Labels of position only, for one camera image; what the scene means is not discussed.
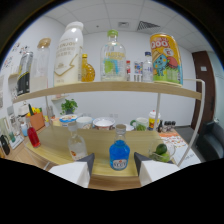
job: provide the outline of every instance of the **blue bottle cap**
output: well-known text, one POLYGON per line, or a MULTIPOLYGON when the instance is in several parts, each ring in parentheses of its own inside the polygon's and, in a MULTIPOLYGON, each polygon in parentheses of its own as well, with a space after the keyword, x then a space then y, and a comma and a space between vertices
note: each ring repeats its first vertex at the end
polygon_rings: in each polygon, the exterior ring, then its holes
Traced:
POLYGON ((146 51, 146 52, 145 52, 145 56, 146 56, 146 55, 149 55, 149 56, 151 56, 151 52, 149 52, 149 51, 146 51))

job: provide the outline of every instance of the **green plant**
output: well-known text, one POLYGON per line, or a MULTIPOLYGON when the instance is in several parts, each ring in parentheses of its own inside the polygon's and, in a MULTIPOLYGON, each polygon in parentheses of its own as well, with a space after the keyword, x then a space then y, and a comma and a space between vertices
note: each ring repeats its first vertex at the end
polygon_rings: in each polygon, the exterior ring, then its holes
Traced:
POLYGON ((76 108, 78 108, 78 105, 74 99, 71 99, 71 100, 65 99, 65 103, 61 104, 62 113, 60 114, 61 115, 65 114, 65 112, 69 109, 72 110, 72 112, 74 112, 76 108))

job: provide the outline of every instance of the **white bottle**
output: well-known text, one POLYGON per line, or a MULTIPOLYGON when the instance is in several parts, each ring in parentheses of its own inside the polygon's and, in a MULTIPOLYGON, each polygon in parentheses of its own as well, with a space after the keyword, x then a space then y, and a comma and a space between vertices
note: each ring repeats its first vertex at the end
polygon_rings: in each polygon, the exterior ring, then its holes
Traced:
POLYGON ((77 134, 76 121, 68 124, 68 130, 71 132, 71 137, 68 139, 68 148, 72 159, 76 161, 88 156, 85 140, 82 136, 77 134))
POLYGON ((81 82, 83 24, 72 22, 62 35, 54 65, 54 86, 81 82))
POLYGON ((37 57, 33 60, 30 78, 30 92, 48 88, 48 61, 50 38, 43 38, 37 45, 37 57))
POLYGON ((143 63, 143 82, 153 82, 151 52, 145 52, 146 61, 143 63))

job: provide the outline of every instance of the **green fruit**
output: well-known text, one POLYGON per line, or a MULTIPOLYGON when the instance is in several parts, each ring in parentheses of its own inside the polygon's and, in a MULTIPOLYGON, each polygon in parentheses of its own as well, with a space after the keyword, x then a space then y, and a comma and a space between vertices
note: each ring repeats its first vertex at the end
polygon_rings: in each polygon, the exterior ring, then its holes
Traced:
POLYGON ((167 147, 165 144, 161 143, 159 144, 157 147, 156 147, 156 153, 158 155, 161 155, 163 153, 166 153, 167 152, 167 147))
POLYGON ((168 153, 163 153, 160 155, 161 157, 159 158, 160 162, 164 162, 167 163, 168 161, 170 161, 170 155, 168 153))

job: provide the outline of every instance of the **blue bottle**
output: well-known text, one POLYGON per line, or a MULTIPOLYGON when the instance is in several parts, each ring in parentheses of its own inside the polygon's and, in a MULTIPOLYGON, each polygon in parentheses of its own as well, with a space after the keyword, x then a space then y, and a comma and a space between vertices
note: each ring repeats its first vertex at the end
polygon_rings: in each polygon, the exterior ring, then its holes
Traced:
POLYGON ((128 165, 130 148, 125 141, 126 126, 116 125, 114 144, 109 149, 110 166, 114 170, 123 170, 128 165))

